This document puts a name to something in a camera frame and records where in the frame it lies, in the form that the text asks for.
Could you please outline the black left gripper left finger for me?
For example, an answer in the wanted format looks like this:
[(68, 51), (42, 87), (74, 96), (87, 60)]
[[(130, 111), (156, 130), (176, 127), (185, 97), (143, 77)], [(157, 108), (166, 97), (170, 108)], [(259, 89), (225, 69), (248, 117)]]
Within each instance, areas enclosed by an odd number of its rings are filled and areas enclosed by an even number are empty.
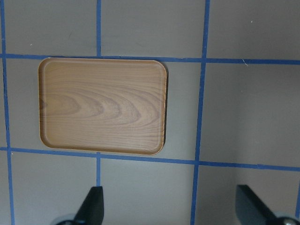
[(76, 225), (101, 225), (104, 220), (103, 187), (92, 187), (73, 221)]

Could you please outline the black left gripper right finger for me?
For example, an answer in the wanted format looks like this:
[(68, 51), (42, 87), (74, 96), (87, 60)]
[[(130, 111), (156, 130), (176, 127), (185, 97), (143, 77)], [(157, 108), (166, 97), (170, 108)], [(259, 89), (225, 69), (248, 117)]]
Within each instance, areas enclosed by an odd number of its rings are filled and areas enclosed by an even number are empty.
[(241, 225), (271, 225), (277, 217), (248, 185), (237, 185), (235, 213)]

